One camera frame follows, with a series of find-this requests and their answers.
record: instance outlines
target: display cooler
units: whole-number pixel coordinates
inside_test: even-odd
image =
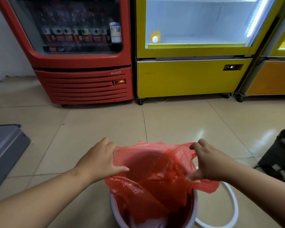
[[[235,91],[283,2],[136,0],[138,97]]]
[[[236,99],[252,95],[285,95],[285,17],[251,70]]]
[[[129,0],[0,0],[53,103],[133,99]]]

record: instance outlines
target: left hand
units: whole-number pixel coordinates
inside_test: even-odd
[[[129,171],[129,168],[125,166],[113,165],[115,149],[114,142],[110,142],[108,138],[103,138],[77,162],[74,170],[84,177],[88,184]]]

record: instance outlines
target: yellow refrigerator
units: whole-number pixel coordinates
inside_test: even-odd
[[[139,104],[235,91],[285,0],[136,0]]]
[[[243,82],[236,100],[245,96],[285,95],[285,16]]]

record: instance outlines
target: red plastic bag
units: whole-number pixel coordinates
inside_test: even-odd
[[[186,176],[196,171],[190,150],[192,143],[167,145],[139,142],[134,146],[117,147],[113,164],[126,166],[129,172],[105,179],[113,192],[118,209],[126,209],[136,223],[161,218],[185,206],[192,188],[213,193],[219,182],[190,181]]]

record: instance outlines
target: hand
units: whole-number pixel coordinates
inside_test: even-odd
[[[198,157],[198,170],[189,174],[191,180],[209,179],[227,181],[239,163],[227,154],[209,145],[204,139],[190,145]]]
[[[76,170],[88,184],[121,172],[129,171],[129,168],[125,166],[113,165],[115,149],[116,145],[114,142],[109,142],[108,138],[103,138],[77,162],[74,170]]]

